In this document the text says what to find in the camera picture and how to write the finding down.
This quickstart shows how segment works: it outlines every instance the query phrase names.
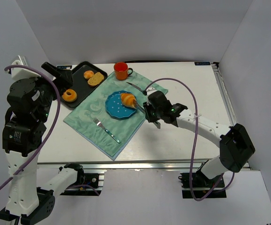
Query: croissant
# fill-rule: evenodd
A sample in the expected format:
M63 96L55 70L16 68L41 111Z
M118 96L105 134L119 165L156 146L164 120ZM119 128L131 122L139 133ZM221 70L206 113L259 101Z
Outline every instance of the croissant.
M122 104L126 107L136 108L136 99L133 94L122 93L121 94Z

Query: black tray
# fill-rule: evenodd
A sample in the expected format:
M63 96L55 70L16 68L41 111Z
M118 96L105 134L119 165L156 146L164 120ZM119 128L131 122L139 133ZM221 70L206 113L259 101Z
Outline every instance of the black tray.
M72 69L73 86L70 88L70 89L73 89L77 93L76 101L66 102L61 97L61 102L70 109L76 108L87 96L89 96L90 93L92 93L99 86L97 85L92 88L88 85L88 81L83 77L84 72L88 70L92 70L94 74L97 72L100 72L105 77L105 79L102 82L104 82L106 78L108 77L105 71L94 66L88 61L79 63L74 69Z

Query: fork handle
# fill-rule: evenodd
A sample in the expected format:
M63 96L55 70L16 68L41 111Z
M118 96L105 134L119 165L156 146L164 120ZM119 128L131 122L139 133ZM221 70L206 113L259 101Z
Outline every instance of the fork handle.
M108 129L104 129L107 134L109 134L117 143L121 143Z

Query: donut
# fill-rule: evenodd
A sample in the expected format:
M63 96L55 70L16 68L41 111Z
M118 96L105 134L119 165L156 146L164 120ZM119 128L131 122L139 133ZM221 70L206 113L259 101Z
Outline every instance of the donut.
M64 92L64 94L62 95L62 98L66 102L73 102L73 101L76 101L77 99L77 93L73 89L68 89Z
M133 94L131 93L122 93L121 94L121 100L122 100L122 104L126 107L130 107L130 108L136 108L135 103L136 102L136 98Z
M91 71L91 70L85 71L84 74L83 74L84 78L87 79L87 80L89 78L91 78L93 75L94 75L94 72Z
M88 85L90 87L95 87L97 85L99 85L102 81L104 80L104 76L103 74L101 74L100 72L95 73L89 80L88 80Z

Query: fork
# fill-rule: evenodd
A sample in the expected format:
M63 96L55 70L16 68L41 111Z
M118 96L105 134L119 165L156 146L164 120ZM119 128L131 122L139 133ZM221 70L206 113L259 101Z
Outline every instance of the fork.
M101 127L107 134L109 134L117 143L121 143L108 129L103 126L103 124L96 117L94 117L92 120L98 127Z

